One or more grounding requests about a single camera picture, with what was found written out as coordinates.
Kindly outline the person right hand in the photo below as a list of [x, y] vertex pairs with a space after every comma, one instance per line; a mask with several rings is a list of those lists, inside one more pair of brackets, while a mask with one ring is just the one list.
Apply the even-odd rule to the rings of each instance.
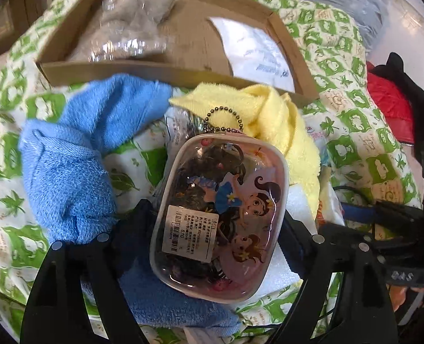
[[410, 297], [416, 297], [422, 294], [422, 301], [417, 305], [418, 308], [424, 308], [424, 288], [386, 285], [388, 288], [391, 305], [394, 312], [396, 312]]

